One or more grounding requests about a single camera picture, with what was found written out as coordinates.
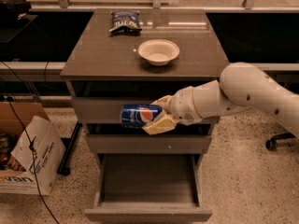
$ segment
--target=cable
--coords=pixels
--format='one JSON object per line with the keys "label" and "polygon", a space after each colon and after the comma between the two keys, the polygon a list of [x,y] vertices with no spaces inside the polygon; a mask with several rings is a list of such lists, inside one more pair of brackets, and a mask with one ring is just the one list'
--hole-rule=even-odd
{"label": "cable", "polygon": [[47,72],[48,64],[49,64],[49,62],[47,62],[46,66],[45,66],[45,69],[44,69],[44,80],[45,80],[45,82],[47,82],[47,80],[46,80],[46,72]]}
{"label": "cable", "polygon": [[29,148],[30,148],[30,150],[31,150],[31,152],[32,152],[32,161],[33,161],[33,166],[34,166],[34,174],[35,174],[36,186],[37,186],[37,190],[38,190],[39,197],[40,197],[41,201],[43,202],[43,204],[45,205],[45,207],[47,208],[47,210],[49,211],[49,213],[50,213],[50,215],[52,216],[52,218],[55,220],[55,222],[56,222],[57,224],[59,224],[59,222],[58,222],[58,220],[56,219],[55,215],[51,212],[51,210],[50,210],[49,207],[47,206],[47,204],[46,204],[46,202],[45,202],[45,200],[44,200],[44,198],[43,198],[43,196],[42,196],[42,194],[41,194],[40,188],[39,188],[39,183],[38,183],[37,174],[36,174],[35,151],[34,151],[34,149],[33,149],[33,144],[34,144],[35,138],[34,138],[34,140],[31,140],[31,138],[30,138],[30,136],[29,136],[29,133],[28,133],[27,130],[26,130],[25,125],[23,124],[23,122],[21,121],[21,119],[19,118],[19,116],[17,115],[17,113],[16,113],[16,111],[15,111],[13,105],[11,104],[11,102],[8,102],[8,103],[9,103],[9,105],[10,105],[10,107],[11,107],[12,112],[14,113],[14,115],[16,116],[16,118],[18,119],[18,121],[20,122],[21,126],[23,127],[23,129],[24,129],[24,131],[25,131],[25,133],[26,133],[26,136],[27,136],[27,138],[28,138],[28,140],[29,140],[29,143],[30,143]]}
{"label": "cable", "polygon": [[21,81],[21,82],[26,82],[25,80],[21,79],[21,78],[15,73],[15,71],[9,67],[9,65],[5,64],[4,62],[1,62],[1,63],[2,63],[4,66],[6,66],[6,67],[13,73],[13,75],[15,75],[15,77],[19,79],[19,81]]}
{"label": "cable", "polygon": [[[7,90],[6,90],[6,88],[5,88],[4,84],[3,84],[3,81],[4,81],[4,80],[0,77],[0,83],[1,83],[1,86],[2,86],[2,89],[3,89],[3,92],[5,93],[7,99],[9,99],[9,98],[11,98],[11,97],[8,96],[8,93],[7,93]],[[14,101],[17,101],[17,98],[16,98],[16,96],[15,96],[13,93],[11,93],[11,96],[12,96],[12,98],[13,98]]]}

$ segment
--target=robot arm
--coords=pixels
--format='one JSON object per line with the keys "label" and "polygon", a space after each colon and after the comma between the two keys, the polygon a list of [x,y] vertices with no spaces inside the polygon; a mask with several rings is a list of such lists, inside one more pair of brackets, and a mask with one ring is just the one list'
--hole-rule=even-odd
{"label": "robot arm", "polygon": [[228,65],[220,82],[188,87],[153,104],[162,107],[164,115],[143,127],[149,134],[170,131],[178,123],[191,125],[208,117],[235,115],[256,108],[299,137],[299,96],[248,63]]}

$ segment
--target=gray cabinet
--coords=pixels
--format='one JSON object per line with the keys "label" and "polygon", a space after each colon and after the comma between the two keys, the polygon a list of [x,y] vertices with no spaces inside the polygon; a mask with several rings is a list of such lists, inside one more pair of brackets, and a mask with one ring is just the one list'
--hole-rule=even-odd
{"label": "gray cabinet", "polygon": [[[61,73],[100,176],[91,221],[207,221],[198,167],[219,118],[148,135],[121,126],[121,107],[150,104],[219,76],[228,64],[200,10],[140,9],[140,35],[111,35],[109,9],[96,10]],[[137,54],[153,38],[170,39],[179,57],[150,66]]]}

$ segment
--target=blue can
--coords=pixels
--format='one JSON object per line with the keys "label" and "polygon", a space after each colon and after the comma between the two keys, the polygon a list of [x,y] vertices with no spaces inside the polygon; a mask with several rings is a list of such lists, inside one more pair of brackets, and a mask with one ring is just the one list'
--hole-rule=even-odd
{"label": "blue can", "polygon": [[157,105],[124,105],[121,110],[121,124],[125,128],[140,129],[152,122],[162,111]]}

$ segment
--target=bowl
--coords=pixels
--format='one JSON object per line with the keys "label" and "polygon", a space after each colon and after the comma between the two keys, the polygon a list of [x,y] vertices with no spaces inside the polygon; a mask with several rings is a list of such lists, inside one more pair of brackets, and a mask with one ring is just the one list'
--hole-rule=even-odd
{"label": "bowl", "polygon": [[168,64],[179,55],[179,47],[168,40],[154,39],[142,43],[138,49],[139,55],[152,65]]}

